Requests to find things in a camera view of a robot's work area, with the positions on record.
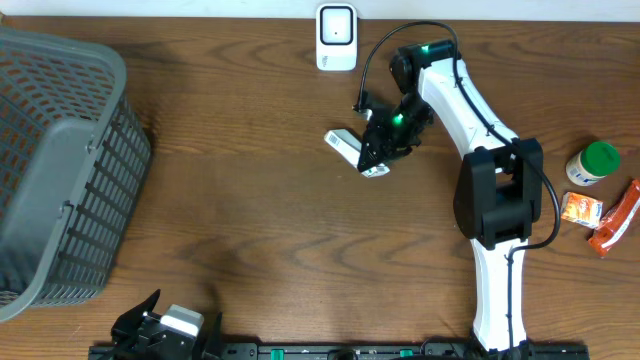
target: jar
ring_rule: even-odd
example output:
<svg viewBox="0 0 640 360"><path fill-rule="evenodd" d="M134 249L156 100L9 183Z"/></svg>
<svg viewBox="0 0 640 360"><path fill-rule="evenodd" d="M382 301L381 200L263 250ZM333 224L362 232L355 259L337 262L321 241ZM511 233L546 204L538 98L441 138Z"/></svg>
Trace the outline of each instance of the jar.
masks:
<svg viewBox="0 0 640 360"><path fill-rule="evenodd" d="M613 173L619 166L618 150L604 141L596 141L569 160L566 171L574 184L589 186Z"/></svg>

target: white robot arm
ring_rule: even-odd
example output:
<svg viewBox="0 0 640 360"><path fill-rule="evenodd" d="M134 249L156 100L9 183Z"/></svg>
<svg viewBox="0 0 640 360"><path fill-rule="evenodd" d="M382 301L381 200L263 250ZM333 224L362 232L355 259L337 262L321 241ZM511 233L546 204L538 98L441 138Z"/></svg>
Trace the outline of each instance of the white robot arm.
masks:
<svg viewBox="0 0 640 360"><path fill-rule="evenodd" d="M455 84L452 73L453 58L435 61L420 71L418 93L440 117L460 157L472 153L479 147L487 150L503 147L504 144L487 132ZM471 82L463 60L458 61L458 74L463 79L467 93L480 109L485 119L494 129L507 139L517 135L507 128L491 111L478 90ZM476 263L477 308L473 322L473 332L480 344L489 351L503 351L509 348L509 328L507 322L507 274L506 258L511 248L525 245L515 238L496 244L493 250L486 249L481 242L471 239ZM514 256L512 298L513 298L513 340L515 344L526 340L521 314L522 265L524 251Z"/></svg>
<svg viewBox="0 0 640 360"><path fill-rule="evenodd" d="M401 104L390 109L365 93L354 107L369 120L358 170L409 154L412 146L420 144L417 136L434 113L440 117L462 158L454 213L458 227L471 240L476 262L473 332L487 353L502 352L526 342L521 315L524 251L511 251L528 244L531 225L540 217L542 183L531 166L542 168L542 149L535 139L520 140L498 119L454 49L451 41L441 41L397 50L390 70L405 94ZM512 144L517 144L518 156ZM510 180L499 183L499 173L511 175Z"/></svg>

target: gray plastic basket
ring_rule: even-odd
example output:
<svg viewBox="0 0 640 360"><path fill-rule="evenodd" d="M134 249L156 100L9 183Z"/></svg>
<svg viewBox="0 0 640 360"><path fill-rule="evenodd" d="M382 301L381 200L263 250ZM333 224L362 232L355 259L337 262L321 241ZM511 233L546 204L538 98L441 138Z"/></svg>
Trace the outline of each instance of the gray plastic basket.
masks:
<svg viewBox="0 0 640 360"><path fill-rule="evenodd" d="M104 288L151 147L110 48L0 27L0 322Z"/></svg>

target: green led light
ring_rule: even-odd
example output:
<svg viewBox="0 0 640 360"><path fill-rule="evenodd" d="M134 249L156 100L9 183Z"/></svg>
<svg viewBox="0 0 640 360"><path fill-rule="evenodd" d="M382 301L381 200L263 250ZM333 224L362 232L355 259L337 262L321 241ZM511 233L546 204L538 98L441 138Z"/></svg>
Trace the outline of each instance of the green led light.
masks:
<svg viewBox="0 0 640 360"><path fill-rule="evenodd" d="M271 350L271 360L284 360L284 350Z"/></svg>
<svg viewBox="0 0 640 360"><path fill-rule="evenodd" d="M398 114L398 115L394 116L393 125L395 125L395 126L402 125L402 119L403 118L404 118L404 116L402 114Z"/></svg>

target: wooden table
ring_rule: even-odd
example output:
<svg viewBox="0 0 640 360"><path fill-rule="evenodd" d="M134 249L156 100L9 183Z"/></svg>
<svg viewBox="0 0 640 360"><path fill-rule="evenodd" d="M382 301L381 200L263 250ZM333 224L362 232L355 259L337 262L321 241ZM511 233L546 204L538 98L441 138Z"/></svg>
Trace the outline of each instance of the wooden table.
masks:
<svg viewBox="0 0 640 360"><path fill-rule="evenodd" d="M86 359L115 319L155 289L224 332L264 342L421 342L465 337L475 314L469 241L452 199L460 159L441 123L391 174L365 179L323 141L360 133L351 111L364 59L402 21L360 21L357 71L315 66L313 20L9 18L8 26L103 43L125 59L128 95L156 135L155 160L104 293L86 305L32 309L0 325L2 359ZM452 22L475 84L521 137L536 137L559 195L609 208L640 176L640 27ZM396 102L396 47L444 37L399 33L368 87ZM594 139L622 168L573 186L566 161ZM590 231L564 222L525 261L533 340L584 341L592 359L640 353L640 221L605 259ZM545 194L532 241L552 225Z"/></svg>

